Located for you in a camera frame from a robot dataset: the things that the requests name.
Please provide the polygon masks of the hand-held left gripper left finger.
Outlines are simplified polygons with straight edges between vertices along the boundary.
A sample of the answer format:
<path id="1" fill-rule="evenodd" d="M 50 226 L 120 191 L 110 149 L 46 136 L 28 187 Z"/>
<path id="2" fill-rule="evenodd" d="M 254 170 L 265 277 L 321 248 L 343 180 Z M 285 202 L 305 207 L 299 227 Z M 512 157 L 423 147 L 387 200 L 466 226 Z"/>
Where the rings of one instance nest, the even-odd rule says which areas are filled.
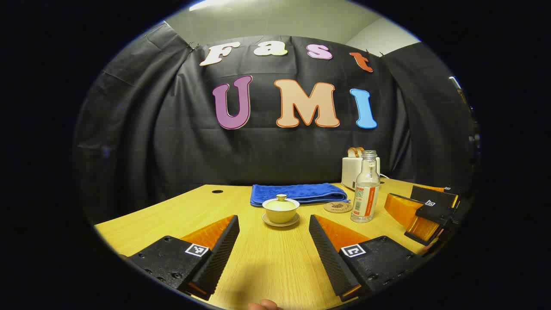
<path id="1" fill-rule="evenodd" d="M 161 237 L 127 261 L 162 284 L 209 300 L 239 232 L 238 216 L 232 214 L 182 238 Z"/>

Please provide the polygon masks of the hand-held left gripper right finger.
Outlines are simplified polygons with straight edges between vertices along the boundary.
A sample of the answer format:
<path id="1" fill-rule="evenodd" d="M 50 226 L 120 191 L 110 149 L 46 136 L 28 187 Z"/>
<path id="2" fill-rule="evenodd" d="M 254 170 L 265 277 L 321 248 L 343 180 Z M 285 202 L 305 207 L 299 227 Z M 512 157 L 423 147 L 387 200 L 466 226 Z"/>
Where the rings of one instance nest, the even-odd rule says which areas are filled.
<path id="1" fill-rule="evenodd" d="M 333 291 L 342 301 L 377 294 L 423 261 L 388 236 L 368 238 L 316 214 L 310 217 L 309 232 Z"/>

